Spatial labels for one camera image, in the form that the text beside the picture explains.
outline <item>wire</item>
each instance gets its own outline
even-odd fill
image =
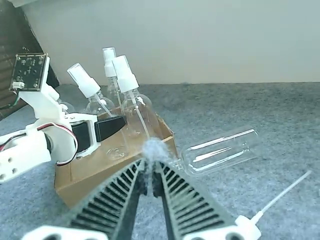
[[[7,104],[7,105],[5,105],[5,106],[1,106],[1,107],[0,107],[0,110],[10,109],[10,108],[14,107],[15,105],[18,104],[19,99],[20,99],[19,93],[17,93],[14,102],[13,102],[13,103],[10,103],[10,104]]]
[[[25,136],[25,135],[27,135],[27,134],[24,132],[24,133],[20,133],[20,134],[17,134],[17,135],[14,135],[14,136],[10,137],[7,141],[5,141],[4,143],[2,143],[2,144],[0,145],[0,152],[2,152],[2,151],[5,149],[6,145],[7,145],[9,142],[11,142],[13,139],[19,138],[19,137],[23,137],[23,136]]]
[[[74,140],[74,144],[75,144],[75,150],[74,150],[74,154],[72,155],[71,158],[69,158],[68,160],[66,161],[57,161],[55,164],[57,166],[64,166],[64,165],[67,165],[69,163],[72,162],[72,160],[76,157],[76,154],[77,154],[77,151],[78,151],[78,140],[76,138],[76,135],[70,130],[68,129],[67,127],[63,126],[63,125],[59,125],[59,124],[56,124],[54,122],[49,122],[49,123],[46,123],[44,125],[41,125],[39,127],[37,127],[37,130],[40,131],[40,130],[43,130],[43,129],[46,129],[46,128],[49,128],[49,127],[56,127],[56,128],[59,128],[65,132],[67,132],[68,134],[71,135],[71,137],[73,138]]]

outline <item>spray pump cap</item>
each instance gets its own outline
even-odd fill
[[[104,72],[107,78],[117,76],[112,60],[116,57],[114,47],[102,48],[104,58]]]
[[[98,83],[88,75],[84,68],[76,63],[67,72],[78,85],[80,91],[88,99],[100,90]]]
[[[118,78],[118,86],[122,93],[139,87],[136,76],[132,73],[125,55],[114,58],[112,63]]]

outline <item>white wall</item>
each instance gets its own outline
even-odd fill
[[[320,80],[318,0],[38,0],[23,7],[61,83],[80,62],[103,84],[103,47],[140,83]]]

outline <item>detached spray nozzle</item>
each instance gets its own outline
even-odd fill
[[[98,85],[98,83],[88,75],[88,73],[79,63],[76,63],[75,65],[70,67],[67,72],[76,82],[79,89],[86,98],[92,97],[100,90],[100,86]]]
[[[112,60],[116,57],[116,50],[114,47],[102,48],[104,58],[104,72],[107,78],[117,76]]]
[[[308,177],[312,173],[311,170],[307,171],[304,175],[299,177],[294,183],[288,186],[285,190],[283,190],[278,196],[272,199],[264,208],[257,212],[253,218],[248,219],[245,216],[240,215],[236,220],[235,224],[239,227],[245,228],[247,233],[250,234],[250,240],[257,240],[261,237],[261,232],[259,228],[257,228],[256,224],[260,220],[260,218],[264,215],[264,213],[274,205],[280,198],[282,198],[286,193],[288,193],[291,189],[293,189],[296,185],[302,182],[306,177]]]
[[[118,86],[122,93],[139,87],[136,76],[132,73],[125,55],[114,58],[112,63],[118,78]]]

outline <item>gripper jaw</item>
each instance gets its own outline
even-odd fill
[[[162,197],[169,240],[234,225],[234,219],[184,172],[164,162],[152,164],[153,195]],[[110,240],[131,240],[139,196],[147,194],[146,169],[148,163],[140,159],[108,178],[80,204],[69,226],[103,232]]]

